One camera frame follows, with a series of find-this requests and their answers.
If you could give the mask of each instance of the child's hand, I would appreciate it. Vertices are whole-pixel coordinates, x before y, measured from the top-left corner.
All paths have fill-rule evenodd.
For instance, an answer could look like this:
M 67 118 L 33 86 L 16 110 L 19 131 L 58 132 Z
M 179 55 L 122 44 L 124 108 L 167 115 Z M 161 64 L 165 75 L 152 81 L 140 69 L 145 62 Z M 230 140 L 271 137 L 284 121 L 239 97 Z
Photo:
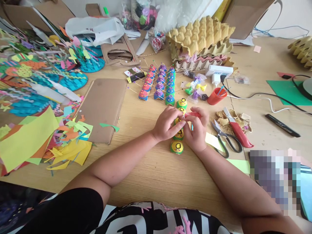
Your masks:
M 182 117 L 182 112 L 177 108 L 168 106 L 158 117 L 154 129 L 151 131 L 152 135 L 157 141 L 164 141 L 172 138 L 185 125 L 185 121 L 178 122 L 172 126 L 173 121 L 177 117 Z
M 191 107 L 191 111 L 196 111 L 201 115 L 201 118 L 196 116 L 188 115 L 185 121 L 190 121 L 193 123 L 193 131 L 186 124 L 183 128 L 184 139 L 186 143 L 191 147 L 195 153 L 199 153 L 206 149 L 207 144 L 205 142 L 207 124 L 209 122 L 209 114 L 199 107 Z

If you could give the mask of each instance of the white glue bottle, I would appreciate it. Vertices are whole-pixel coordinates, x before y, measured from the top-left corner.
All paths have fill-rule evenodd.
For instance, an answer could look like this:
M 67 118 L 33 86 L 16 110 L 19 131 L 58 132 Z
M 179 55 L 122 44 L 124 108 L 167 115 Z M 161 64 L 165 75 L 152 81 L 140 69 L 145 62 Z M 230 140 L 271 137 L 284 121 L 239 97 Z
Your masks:
M 45 98 L 48 98 L 54 102 L 60 103 L 62 105 L 68 105 L 71 102 L 67 97 L 59 94 L 58 92 L 54 91 L 53 89 L 49 87 L 42 86 L 40 84 L 34 84 L 24 79 L 22 79 L 22 81 L 30 84 L 32 89 L 35 90 L 37 94 L 44 96 Z
M 69 98 L 70 100 L 72 100 L 73 102 L 81 102 L 81 98 L 75 94 L 73 91 L 71 91 L 69 88 L 64 87 L 63 85 L 61 85 L 60 83 L 56 83 L 50 79 L 48 79 L 48 81 L 51 82 L 51 84 L 53 85 L 54 88 L 57 89 L 57 91 L 64 95 L 65 97 Z

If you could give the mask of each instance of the red utility knife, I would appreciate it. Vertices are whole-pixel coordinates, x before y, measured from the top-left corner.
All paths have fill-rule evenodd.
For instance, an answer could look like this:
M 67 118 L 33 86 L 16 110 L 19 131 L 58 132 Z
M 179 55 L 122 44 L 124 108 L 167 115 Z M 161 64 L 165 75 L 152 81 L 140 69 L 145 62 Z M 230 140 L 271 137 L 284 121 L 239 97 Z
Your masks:
M 245 148 L 252 148 L 252 147 L 254 147 L 254 145 L 249 142 L 249 140 L 247 139 L 245 133 L 240 128 L 238 123 L 235 122 L 234 118 L 231 116 L 230 112 L 227 110 L 226 107 L 223 109 L 223 111 L 225 112 L 228 120 L 230 121 L 230 125 L 231 125 L 231 127 L 232 127 L 232 129 L 233 129 L 233 131 L 235 133 L 235 136 L 240 141 L 241 145 L 243 147 L 245 147 Z

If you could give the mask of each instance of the scissors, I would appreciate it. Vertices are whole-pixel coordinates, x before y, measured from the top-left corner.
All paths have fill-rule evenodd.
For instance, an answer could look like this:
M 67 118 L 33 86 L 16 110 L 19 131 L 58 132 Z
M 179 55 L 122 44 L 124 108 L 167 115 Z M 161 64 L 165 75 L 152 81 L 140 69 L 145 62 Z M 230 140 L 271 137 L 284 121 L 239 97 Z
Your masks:
M 220 129 L 220 126 L 219 126 L 219 124 L 217 123 L 216 120 L 215 120 L 214 123 L 213 123 L 212 121 L 210 121 L 210 122 L 211 122 L 212 126 L 214 127 L 215 131 L 218 133 L 218 135 L 217 135 L 218 140 L 219 140 L 219 142 L 220 142 L 222 148 L 224 149 L 224 151 L 225 151 L 225 153 L 226 153 L 226 156 L 224 156 L 224 155 L 222 155 L 222 154 L 220 153 L 220 151 L 219 151 L 217 148 L 214 148 L 220 155 L 222 155 L 222 156 L 225 157 L 225 158 L 228 158 L 228 156 L 229 156 L 229 155 L 228 155 L 228 150 L 227 150 L 227 148 L 225 147 L 225 145 L 223 144 L 223 141 L 222 141 L 222 139 L 221 139 L 221 136 L 225 136 L 225 137 L 226 137 L 227 142 L 230 144 L 230 147 L 231 147 L 235 152 L 241 153 L 241 152 L 243 151 L 243 146 L 241 145 L 240 141 L 239 141 L 235 136 L 233 136 L 233 135 L 231 135 L 231 134 L 227 134 L 227 133 L 222 132 L 221 129 Z M 231 143 L 229 137 L 232 138 L 234 141 L 236 141 L 236 143 L 237 143 L 237 145 L 238 145 L 238 150 L 232 145 L 232 143 Z

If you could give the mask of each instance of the small red container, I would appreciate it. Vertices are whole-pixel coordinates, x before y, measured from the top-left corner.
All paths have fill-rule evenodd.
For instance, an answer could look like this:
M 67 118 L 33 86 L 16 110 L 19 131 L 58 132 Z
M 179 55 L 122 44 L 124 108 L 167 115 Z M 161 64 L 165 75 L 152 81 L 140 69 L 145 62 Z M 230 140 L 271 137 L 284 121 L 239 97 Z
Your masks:
M 207 99 L 208 104 L 214 106 L 215 104 L 217 104 L 219 101 L 221 101 L 222 99 L 224 99 L 228 93 L 224 93 L 226 91 L 226 89 L 222 89 L 220 91 L 221 88 L 215 88 L 212 92 L 212 94 L 209 96 L 209 98 Z

